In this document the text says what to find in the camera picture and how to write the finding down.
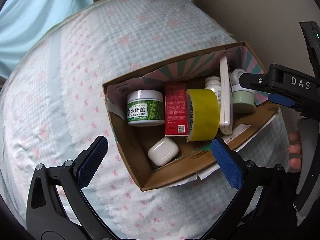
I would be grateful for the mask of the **person's right hand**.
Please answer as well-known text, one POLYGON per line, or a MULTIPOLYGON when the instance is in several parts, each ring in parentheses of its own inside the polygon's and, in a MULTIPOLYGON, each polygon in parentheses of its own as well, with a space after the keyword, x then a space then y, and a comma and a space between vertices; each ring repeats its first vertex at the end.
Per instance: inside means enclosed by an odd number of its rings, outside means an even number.
POLYGON ((298 130, 289 134, 289 143, 289 172, 299 172, 302 166, 302 147, 298 130))

